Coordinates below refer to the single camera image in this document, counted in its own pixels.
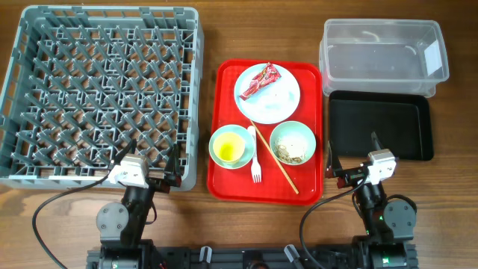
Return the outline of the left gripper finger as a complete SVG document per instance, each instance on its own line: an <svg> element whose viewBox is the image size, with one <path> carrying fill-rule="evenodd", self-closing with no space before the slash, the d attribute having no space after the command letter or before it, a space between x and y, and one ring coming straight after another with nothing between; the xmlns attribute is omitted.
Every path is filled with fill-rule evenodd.
<svg viewBox="0 0 478 269"><path fill-rule="evenodd" d="M117 165L127 154L134 154L137 148L137 140L132 139L125 148L123 148L119 153L117 153L110 162L110 167Z"/></svg>
<svg viewBox="0 0 478 269"><path fill-rule="evenodd" d="M168 156L166 167L164 168L164 178L181 177L180 168L180 149L179 145L175 143Z"/></svg>

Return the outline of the green bowl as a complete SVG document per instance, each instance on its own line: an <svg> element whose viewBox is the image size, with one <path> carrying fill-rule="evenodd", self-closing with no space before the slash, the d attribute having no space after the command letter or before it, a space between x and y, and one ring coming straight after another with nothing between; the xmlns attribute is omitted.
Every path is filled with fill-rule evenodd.
<svg viewBox="0 0 478 269"><path fill-rule="evenodd" d="M286 165L302 165L315 153L317 141L314 132L304 123L286 121L274 128L269 138L276 158Z"/></svg>

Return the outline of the red snack wrapper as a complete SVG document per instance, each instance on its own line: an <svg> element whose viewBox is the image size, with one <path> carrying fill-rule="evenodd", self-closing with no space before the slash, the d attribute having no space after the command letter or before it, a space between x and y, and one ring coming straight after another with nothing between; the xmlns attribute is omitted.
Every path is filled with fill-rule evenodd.
<svg viewBox="0 0 478 269"><path fill-rule="evenodd" d="M267 63L262 71L252 78L248 89L240 95L240 98L242 100L247 100L260 89L276 82L281 77L282 76L277 68L275 68L272 63Z"/></svg>

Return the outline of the rice food scraps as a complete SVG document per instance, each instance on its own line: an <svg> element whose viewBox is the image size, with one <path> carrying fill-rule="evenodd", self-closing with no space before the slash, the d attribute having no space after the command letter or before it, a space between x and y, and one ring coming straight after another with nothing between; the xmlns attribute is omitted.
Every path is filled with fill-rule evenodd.
<svg viewBox="0 0 478 269"><path fill-rule="evenodd" d="M279 137L274 142L276 157L285 164L301 164L305 161L307 143L293 135Z"/></svg>

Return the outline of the yellow plastic cup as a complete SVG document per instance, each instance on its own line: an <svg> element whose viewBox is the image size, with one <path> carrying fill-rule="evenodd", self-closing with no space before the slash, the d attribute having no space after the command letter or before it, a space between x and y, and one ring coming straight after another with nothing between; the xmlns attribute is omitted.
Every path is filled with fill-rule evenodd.
<svg viewBox="0 0 478 269"><path fill-rule="evenodd" d="M214 154L225 164L237 163L245 152L246 142L234 132L220 134L213 142Z"/></svg>

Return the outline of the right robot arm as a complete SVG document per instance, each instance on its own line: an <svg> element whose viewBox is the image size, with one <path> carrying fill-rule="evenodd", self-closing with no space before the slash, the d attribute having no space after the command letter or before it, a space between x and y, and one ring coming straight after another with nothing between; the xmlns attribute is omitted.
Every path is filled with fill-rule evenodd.
<svg viewBox="0 0 478 269"><path fill-rule="evenodd" d="M344 169L328 142L326 177L337 186L353 188L353 205L366 234L356 236L348 247L329 251L333 268L417 268L418 253L409 242L414 238L416 203L401 194L386 195L382 182L394 175L397 157L384 149L376 133L371 134L375 150L359 167Z"/></svg>

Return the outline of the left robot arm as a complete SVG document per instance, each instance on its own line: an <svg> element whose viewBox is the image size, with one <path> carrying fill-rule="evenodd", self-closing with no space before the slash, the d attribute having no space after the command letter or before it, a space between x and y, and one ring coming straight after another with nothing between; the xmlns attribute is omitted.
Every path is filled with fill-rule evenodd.
<svg viewBox="0 0 478 269"><path fill-rule="evenodd" d="M117 154L110 165L107 180L125 186L120 202L103 206L96 216L100 231L100 251L90 251L88 268L166 268L167 262L154 246L153 241L143 240L147 216L155 210L155 193L168 194L172 187L181 186L180 149L174 144L167 156L167 164L161 178L149 175L146 157L134 152L137 141L131 140Z"/></svg>

